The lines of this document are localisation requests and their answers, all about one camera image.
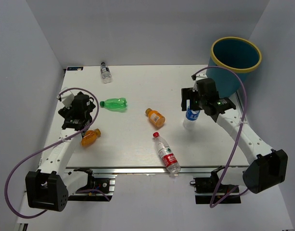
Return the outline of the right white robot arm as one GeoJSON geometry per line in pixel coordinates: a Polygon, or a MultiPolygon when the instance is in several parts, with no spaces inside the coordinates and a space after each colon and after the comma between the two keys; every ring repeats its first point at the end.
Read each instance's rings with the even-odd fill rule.
{"type": "Polygon", "coordinates": [[[200,110],[210,116],[238,144],[249,166],[220,167],[211,173],[211,188],[221,192],[228,185],[245,186],[259,193],[285,180],[288,155],[274,150],[242,121],[236,105],[227,97],[221,98],[214,80],[196,81],[192,88],[181,89],[181,109],[200,110]]]}

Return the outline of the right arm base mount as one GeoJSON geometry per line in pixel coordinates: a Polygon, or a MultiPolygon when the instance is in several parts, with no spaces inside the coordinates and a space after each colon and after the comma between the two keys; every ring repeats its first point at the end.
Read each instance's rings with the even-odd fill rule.
{"type": "MultiPolygon", "coordinates": [[[[208,177],[194,177],[190,181],[190,185],[194,187],[195,203],[197,205],[208,205],[210,203],[217,182],[218,176],[213,171],[208,177]]],[[[231,184],[220,184],[213,203],[216,203],[233,188],[234,185],[231,184]]],[[[239,193],[239,188],[235,189],[221,204],[240,204],[239,193]]]]}

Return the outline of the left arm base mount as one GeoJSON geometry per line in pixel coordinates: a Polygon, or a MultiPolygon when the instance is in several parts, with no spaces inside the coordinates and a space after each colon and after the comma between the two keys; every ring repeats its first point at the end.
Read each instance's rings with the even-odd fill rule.
{"type": "Polygon", "coordinates": [[[88,192],[76,193],[68,197],[69,201],[83,202],[109,202],[112,199],[115,188],[115,176],[95,173],[89,168],[75,168],[74,172],[85,172],[88,175],[86,186],[79,188],[79,191],[88,192]]]}

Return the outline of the blue label water bottle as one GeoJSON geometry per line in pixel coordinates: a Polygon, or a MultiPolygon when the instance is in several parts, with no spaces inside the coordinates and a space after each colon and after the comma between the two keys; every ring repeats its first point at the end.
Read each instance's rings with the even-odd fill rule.
{"type": "Polygon", "coordinates": [[[200,114],[200,110],[194,111],[194,110],[191,110],[190,107],[188,106],[186,110],[185,118],[183,121],[183,126],[187,130],[192,130],[195,127],[199,114],[200,114]]]}

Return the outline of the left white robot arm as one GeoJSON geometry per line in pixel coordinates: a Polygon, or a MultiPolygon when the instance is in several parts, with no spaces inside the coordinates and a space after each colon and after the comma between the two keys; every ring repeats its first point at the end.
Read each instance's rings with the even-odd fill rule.
{"type": "Polygon", "coordinates": [[[66,167],[92,122],[90,114],[96,106],[90,96],[82,92],[69,94],[63,104],[58,112],[64,118],[59,143],[54,145],[38,169],[28,172],[25,178],[31,208],[61,212],[69,196],[80,189],[90,192],[95,186],[90,169],[77,168],[66,172],[66,167]]]}

